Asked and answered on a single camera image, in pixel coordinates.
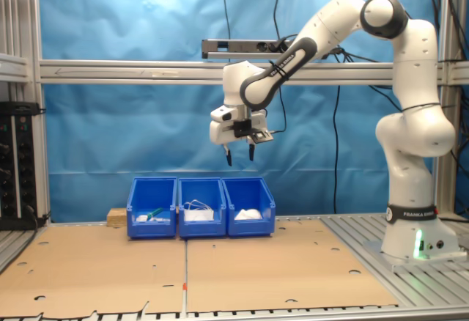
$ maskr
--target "green object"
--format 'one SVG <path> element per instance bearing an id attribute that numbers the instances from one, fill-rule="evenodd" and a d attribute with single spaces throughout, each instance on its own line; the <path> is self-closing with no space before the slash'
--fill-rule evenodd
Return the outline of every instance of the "green object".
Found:
<path id="1" fill-rule="evenodd" d="M 413 249 L 413 257 L 414 258 L 418 258 L 418 256 L 420 255 L 420 242 L 422 240 L 422 230 L 419 229 L 417 231 L 417 234 L 416 234 L 416 243 L 414 245 L 414 249 Z"/>
<path id="2" fill-rule="evenodd" d="M 161 207 L 159 207 L 158 209 L 156 209 L 155 211 L 153 211 L 152 213 L 149 213 L 147 215 L 148 219 L 151 219 L 151 217 L 155 217 L 158 213 L 160 213 L 161 211 L 163 211 L 163 209 Z"/>

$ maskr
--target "wooden block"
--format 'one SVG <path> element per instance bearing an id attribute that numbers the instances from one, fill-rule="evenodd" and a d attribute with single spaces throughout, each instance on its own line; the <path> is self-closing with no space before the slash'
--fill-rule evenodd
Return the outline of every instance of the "wooden block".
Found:
<path id="1" fill-rule="evenodd" d="M 111 209 L 108 213 L 107 227 L 125 227 L 127 226 L 127 210 Z"/>

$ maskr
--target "cardboard sheet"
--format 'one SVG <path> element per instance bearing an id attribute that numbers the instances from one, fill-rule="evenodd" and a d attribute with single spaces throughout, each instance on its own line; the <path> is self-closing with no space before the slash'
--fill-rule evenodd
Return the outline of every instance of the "cardboard sheet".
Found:
<path id="1" fill-rule="evenodd" d="M 185 243 L 129 240 L 125 228 L 48 228 L 0 275 L 0 318 L 181 312 Z"/>
<path id="2" fill-rule="evenodd" d="M 277 222 L 272 237 L 190 240 L 187 287 L 187 309 L 198 312 L 397 304 L 320 221 Z"/>

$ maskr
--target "white object in bin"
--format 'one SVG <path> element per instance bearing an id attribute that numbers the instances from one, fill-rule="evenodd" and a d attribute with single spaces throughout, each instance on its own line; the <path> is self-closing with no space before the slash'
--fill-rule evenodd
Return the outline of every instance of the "white object in bin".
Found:
<path id="1" fill-rule="evenodd" d="M 213 210 L 184 210 L 184 221 L 213 221 Z"/>
<path id="2" fill-rule="evenodd" d="M 169 218 L 151 217 L 150 221 L 169 222 Z"/>
<path id="3" fill-rule="evenodd" d="M 136 222 L 147 222 L 148 215 L 140 215 L 135 219 Z M 157 221 L 157 222 L 169 222 L 169 218 L 158 218 L 158 217 L 151 217 L 150 221 Z"/>
<path id="4" fill-rule="evenodd" d="M 261 220 L 262 215 L 256 209 L 244 210 L 242 209 L 234 218 L 235 220 Z"/>
<path id="5" fill-rule="evenodd" d="M 147 222 L 148 216 L 147 215 L 140 215 L 135 219 L 136 222 Z"/>
<path id="6" fill-rule="evenodd" d="M 213 210 L 207 204 L 194 199 L 191 202 L 185 202 L 185 205 L 188 208 L 184 209 L 184 221 L 213 221 Z"/>

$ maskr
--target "metal table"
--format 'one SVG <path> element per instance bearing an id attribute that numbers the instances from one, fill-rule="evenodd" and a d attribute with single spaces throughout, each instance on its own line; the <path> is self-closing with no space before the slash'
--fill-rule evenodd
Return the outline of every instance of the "metal table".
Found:
<path id="1" fill-rule="evenodd" d="M 81 321 L 139 320 L 462 320 L 469 319 L 469 262 L 405 267 L 392 273 L 363 247 L 367 241 L 380 240 L 385 231 L 383 214 L 281 216 L 277 221 L 302 221 L 318 218 L 328 226 L 376 279 L 399 301 L 398 306 L 365 306 L 363 308 L 249 310 L 233 312 L 186 313 L 184 295 L 182 312 L 176 314 L 94 313 Z M 103 225 L 52 224 L 52 226 Z M 469 235 L 469 225 L 447 223 L 459 236 Z M 0 232 L 0 268 L 26 243 L 32 232 Z M 40 321 L 42 317 L 25 318 Z M 20 321 L 20 319 L 0 319 Z"/>

